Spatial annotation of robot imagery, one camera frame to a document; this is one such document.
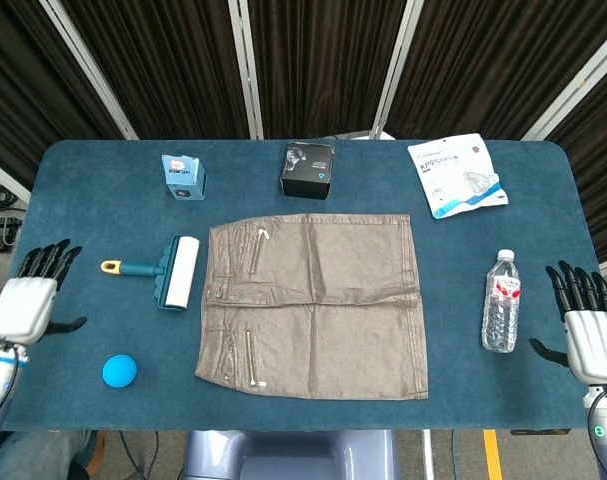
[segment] black box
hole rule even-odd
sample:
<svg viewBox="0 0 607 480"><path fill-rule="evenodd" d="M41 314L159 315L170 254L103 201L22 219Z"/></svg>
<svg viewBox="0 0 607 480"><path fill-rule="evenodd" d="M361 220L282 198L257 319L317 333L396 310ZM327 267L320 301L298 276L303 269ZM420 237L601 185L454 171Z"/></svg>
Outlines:
<svg viewBox="0 0 607 480"><path fill-rule="evenodd" d="M332 145L288 143L281 173L283 193L290 197L327 198L333 162Z"/></svg>

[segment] blue ball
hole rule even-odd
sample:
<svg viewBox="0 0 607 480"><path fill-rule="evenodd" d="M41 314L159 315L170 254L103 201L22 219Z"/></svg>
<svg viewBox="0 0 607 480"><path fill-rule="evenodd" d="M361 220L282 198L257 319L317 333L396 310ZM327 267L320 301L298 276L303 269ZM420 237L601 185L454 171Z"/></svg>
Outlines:
<svg viewBox="0 0 607 480"><path fill-rule="evenodd" d="M127 387L136 377L136 362L129 355L115 355L103 365L103 381L110 387Z"/></svg>

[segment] yellow handle tip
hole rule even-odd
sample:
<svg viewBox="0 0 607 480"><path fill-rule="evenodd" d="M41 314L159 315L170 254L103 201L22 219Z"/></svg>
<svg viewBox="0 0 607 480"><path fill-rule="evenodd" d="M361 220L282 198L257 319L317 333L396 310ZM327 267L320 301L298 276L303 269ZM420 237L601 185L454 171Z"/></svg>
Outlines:
<svg viewBox="0 0 607 480"><path fill-rule="evenodd" d="M121 261L120 260L106 260L101 263L101 270L105 273L109 273L112 275L120 275L121 274Z"/></svg>

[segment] jeans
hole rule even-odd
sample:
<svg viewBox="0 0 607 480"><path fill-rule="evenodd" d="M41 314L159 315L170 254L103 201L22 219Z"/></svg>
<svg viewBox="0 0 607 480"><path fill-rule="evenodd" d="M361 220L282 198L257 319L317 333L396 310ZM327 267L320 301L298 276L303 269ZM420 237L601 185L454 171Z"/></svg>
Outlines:
<svg viewBox="0 0 607 480"><path fill-rule="evenodd" d="M13 433L0 447L0 480L67 480L72 460L84 465L91 430Z"/></svg>

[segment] bottle label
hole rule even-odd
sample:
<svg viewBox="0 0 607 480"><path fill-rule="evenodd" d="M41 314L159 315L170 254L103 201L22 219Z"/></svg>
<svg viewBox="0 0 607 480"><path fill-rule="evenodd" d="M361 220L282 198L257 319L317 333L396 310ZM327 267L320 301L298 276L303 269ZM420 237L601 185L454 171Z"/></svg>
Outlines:
<svg viewBox="0 0 607 480"><path fill-rule="evenodd" d="M519 298L521 296L521 282L516 278L508 277L506 275L497 275L494 277L492 295Z"/></svg>

